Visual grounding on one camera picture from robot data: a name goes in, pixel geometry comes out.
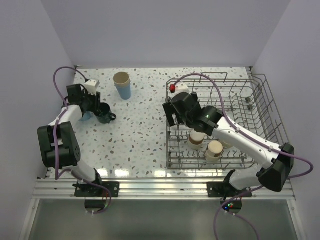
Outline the dark green mug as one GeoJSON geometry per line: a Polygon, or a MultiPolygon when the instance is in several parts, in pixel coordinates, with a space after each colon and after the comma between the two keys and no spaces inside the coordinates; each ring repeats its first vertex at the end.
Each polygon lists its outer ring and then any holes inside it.
{"type": "Polygon", "coordinates": [[[110,106],[104,102],[99,105],[98,109],[94,112],[94,115],[101,124],[109,124],[117,119],[117,116],[112,113],[110,106]]]}

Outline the tall beige cup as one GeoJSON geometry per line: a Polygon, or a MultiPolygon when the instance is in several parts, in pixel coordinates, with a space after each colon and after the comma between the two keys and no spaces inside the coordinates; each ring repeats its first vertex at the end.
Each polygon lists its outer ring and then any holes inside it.
{"type": "Polygon", "coordinates": [[[127,72],[118,72],[113,76],[113,82],[116,87],[124,88],[130,85],[131,80],[127,72]]]}

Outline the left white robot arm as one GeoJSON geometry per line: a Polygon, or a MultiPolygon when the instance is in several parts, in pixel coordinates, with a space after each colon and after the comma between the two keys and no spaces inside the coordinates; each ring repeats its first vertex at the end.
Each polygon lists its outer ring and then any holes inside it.
{"type": "Polygon", "coordinates": [[[81,149],[74,126],[86,113],[101,111],[101,93],[98,80],[90,79],[84,84],[67,87],[68,96],[63,97],[60,114],[51,123],[37,130],[42,162],[47,168],[55,169],[58,180],[64,173],[73,175],[92,196],[103,193],[104,184],[98,172],[82,160],[81,149]]]}

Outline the beige brown cup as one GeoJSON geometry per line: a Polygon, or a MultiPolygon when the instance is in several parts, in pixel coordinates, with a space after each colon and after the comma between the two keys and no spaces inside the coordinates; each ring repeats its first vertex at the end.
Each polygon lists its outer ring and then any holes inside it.
{"type": "Polygon", "coordinates": [[[228,142],[226,142],[226,141],[224,141],[224,140],[221,140],[220,143],[222,144],[222,146],[223,146],[224,149],[230,149],[230,148],[233,147],[232,144],[230,144],[230,143],[228,143],[228,142]]]}
{"type": "Polygon", "coordinates": [[[203,145],[205,136],[205,133],[192,130],[187,139],[188,146],[193,150],[199,150],[203,145]]]}
{"type": "Polygon", "coordinates": [[[207,161],[216,162],[220,159],[223,150],[223,145],[218,140],[212,140],[207,145],[204,157],[207,161]]]}

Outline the blue plastic cup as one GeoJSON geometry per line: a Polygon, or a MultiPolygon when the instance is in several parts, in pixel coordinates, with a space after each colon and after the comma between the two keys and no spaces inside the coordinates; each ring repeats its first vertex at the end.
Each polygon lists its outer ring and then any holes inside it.
{"type": "Polygon", "coordinates": [[[123,100],[129,100],[131,98],[131,85],[128,84],[126,86],[120,86],[120,85],[116,85],[115,86],[120,97],[123,100]]]}

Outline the light blue ceramic mug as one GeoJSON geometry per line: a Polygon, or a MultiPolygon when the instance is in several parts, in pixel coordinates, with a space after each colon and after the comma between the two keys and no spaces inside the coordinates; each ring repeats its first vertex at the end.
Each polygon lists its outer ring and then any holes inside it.
{"type": "Polygon", "coordinates": [[[85,121],[88,121],[92,118],[92,113],[87,111],[83,114],[82,118],[79,120],[81,122],[85,122],[85,121]]]}

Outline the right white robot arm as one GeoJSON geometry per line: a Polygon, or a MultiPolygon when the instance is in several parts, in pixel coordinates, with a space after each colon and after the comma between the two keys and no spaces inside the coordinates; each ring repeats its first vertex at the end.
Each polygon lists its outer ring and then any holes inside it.
{"type": "Polygon", "coordinates": [[[228,173],[222,185],[227,196],[235,196],[240,190],[255,186],[282,191],[294,166],[295,149],[291,144],[279,145],[263,139],[235,123],[220,109],[210,105],[201,107],[195,92],[181,92],[162,106],[170,126],[184,124],[232,145],[256,162],[255,167],[228,173]]]}

